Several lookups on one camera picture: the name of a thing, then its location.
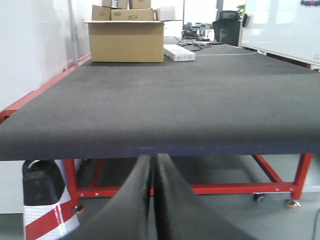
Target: red warning stripe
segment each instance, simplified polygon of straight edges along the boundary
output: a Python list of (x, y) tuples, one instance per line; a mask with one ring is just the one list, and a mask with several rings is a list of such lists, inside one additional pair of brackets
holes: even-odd
[(36, 240), (75, 215), (71, 201), (57, 205), (50, 212), (25, 227), (26, 240)]

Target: black office chair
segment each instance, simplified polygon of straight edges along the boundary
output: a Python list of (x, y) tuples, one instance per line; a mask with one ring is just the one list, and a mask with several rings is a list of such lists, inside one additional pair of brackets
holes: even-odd
[(147, 240), (151, 173), (150, 156), (140, 156), (117, 194), (60, 240)]
[(168, 154), (158, 154), (155, 163), (154, 213), (158, 240), (256, 239), (208, 207)]
[(212, 23), (215, 40), (238, 46), (240, 32), (239, 19), (237, 11), (221, 11), (218, 20)]

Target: red and white striped tape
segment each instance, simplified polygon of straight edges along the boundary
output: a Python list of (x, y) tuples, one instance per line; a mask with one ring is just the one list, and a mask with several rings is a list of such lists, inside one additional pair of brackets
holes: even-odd
[[(62, 162), (56, 163), (64, 175)], [(57, 240), (77, 228), (79, 221), (67, 187), (55, 204), (24, 206), (23, 225), (25, 240)]]

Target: cardboard box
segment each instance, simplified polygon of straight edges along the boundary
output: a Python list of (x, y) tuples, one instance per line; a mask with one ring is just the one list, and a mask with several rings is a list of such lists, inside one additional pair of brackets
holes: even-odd
[(111, 20), (113, 21), (155, 21), (156, 12), (149, 9), (112, 9)]
[(161, 6), (156, 10), (156, 19), (158, 21), (176, 20), (175, 6)]
[(111, 8), (106, 6), (92, 5), (92, 20), (111, 20)]
[(93, 62), (162, 63), (161, 21), (85, 21)]
[(102, 6), (113, 9), (127, 9), (128, 0), (102, 0)]
[(130, 9), (150, 9), (151, 0), (129, 0)]

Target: caster wheel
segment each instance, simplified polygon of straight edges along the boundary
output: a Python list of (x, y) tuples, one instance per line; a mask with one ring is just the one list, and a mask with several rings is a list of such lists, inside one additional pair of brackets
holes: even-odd
[(258, 203), (258, 204), (260, 204), (260, 203), (263, 203), (264, 201), (265, 201), (265, 195), (264, 194), (258, 194), (258, 193), (255, 193), (254, 195), (253, 195), (253, 199)]
[(79, 205), (79, 206), (75, 206), (74, 207), (74, 210), (75, 210), (75, 214), (82, 214), (83, 212), (84, 212), (84, 206), (82, 206), (82, 205)]
[(292, 209), (298, 209), (301, 207), (300, 203), (296, 200), (287, 199), (285, 203), (289, 208), (292, 208)]

